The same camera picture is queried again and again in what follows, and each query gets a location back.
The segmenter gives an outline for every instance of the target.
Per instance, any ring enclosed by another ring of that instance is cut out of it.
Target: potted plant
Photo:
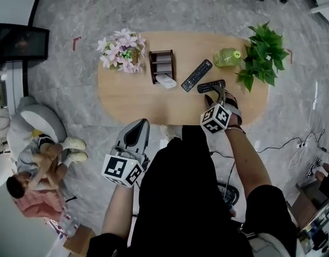
[[[273,64],[276,71],[284,70],[282,60],[288,55],[282,48],[282,36],[277,35],[275,31],[268,28],[268,23],[257,28],[249,28],[256,34],[249,37],[250,47],[245,46],[247,57],[243,69],[237,73],[237,81],[243,82],[245,87],[251,91],[254,82],[254,76],[262,82],[274,86],[274,79],[277,78],[273,70]]]
[[[120,32],[115,31],[109,40],[104,37],[98,41],[96,50],[101,52],[103,67],[126,73],[142,72],[145,41],[140,34],[124,28]]]

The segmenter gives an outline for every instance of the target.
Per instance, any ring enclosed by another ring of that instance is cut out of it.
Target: remote control
[[[219,86],[221,88],[225,88],[225,81],[222,79],[205,84],[199,84],[197,90],[199,93],[210,92],[213,90],[212,86]]]
[[[181,84],[181,87],[189,92],[192,87],[212,68],[212,63],[205,59],[200,66]]]
[[[166,89],[176,87],[176,82],[171,77],[169,77],[164,73],[156,75],[155,78]]]

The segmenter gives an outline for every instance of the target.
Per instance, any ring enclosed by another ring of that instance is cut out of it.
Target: green bottle
[[[221,49],[213,56],[213,62],[218,67],[239,66],[241,61],[241,53],[234,48]]]

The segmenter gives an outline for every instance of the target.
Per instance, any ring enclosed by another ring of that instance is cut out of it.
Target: shoe
[[[320,167],[321,166],[321,158],[317,157],[316,159],[316,166]]]
[[[77,162],[83,162],[87,159],[88,159],[88,156],[84,152],[70,153],[70,154],[68,154],[66,160],[63,163],[70,164],[71,162],[74,162],[76,164]]]
[[[175,137],[178,137],[181,139],[181,137],[179,135],[177,135],[177,133],[173,129],[173,126],[161,125],[160,131],[161,131],[163,137],[165,137],[168,140],[168,142]]]
[[[306,178],[310,178],[314,173],[313,173],[313,170],[316,168],[317,166],[312,164],[310,165],[310,168],[309,168],[309,172],[308,174],[306,175]]]
[[[63,143],[61,143],[63,149],[70,149],[73,151],[74,149],[78,150],[85,150],[86,149],[86,144],[79,138],[72,138],[72,137],[67,137]]]

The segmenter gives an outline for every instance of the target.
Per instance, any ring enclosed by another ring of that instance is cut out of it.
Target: gray floor
[[[135,31],[202,31],[248,37],[247,26],[265,23],[284,34],[284,45],[293,51],[293,63],[285,60],[276,87],[270,87],[265,113],[245,126],[248,138],[259,149],[282,146],[292,137],[305,138],[310,126],[320,131],[329,121],[329,25],[319,15],[311,15],[311,0],[40,0],[34,26],[50,30],[49,58],[30,67],[29,92],[39,102],[55,110],[68,135],[83,138],[89,160],[70,167],[66,177],[69,189],[79,198],[74,205],[82,223],[100,232],[104,212],[114,185],[100,176],[104,155],[110,151],[122,125],[101,107],[97,93],[97,41],[123,27]],[[81,36],[77,50],[73,38]],[[151,144],[147,151],[153,158],[160,148],[161,134],[152,126]],[[210,150],[231,155],[224,134],[208,135]],[[314,139],[298,161],[298,140],[281,150],[269,149],[261,154],[274,185],[287,199],[297,191],[295,184],[304,181],[306,171],[318,155],[329,161]],[[329,150],[329,125],[320,145]],[[226,180],[233,161],[213,155],[217,176]],[[230,183],[242,191],[234,170]],[[199,186],[199,180],[191,185]],[[134,210],[138,210],[136,189]],[[244,220],[245,198],[236,205],[237,218]]]

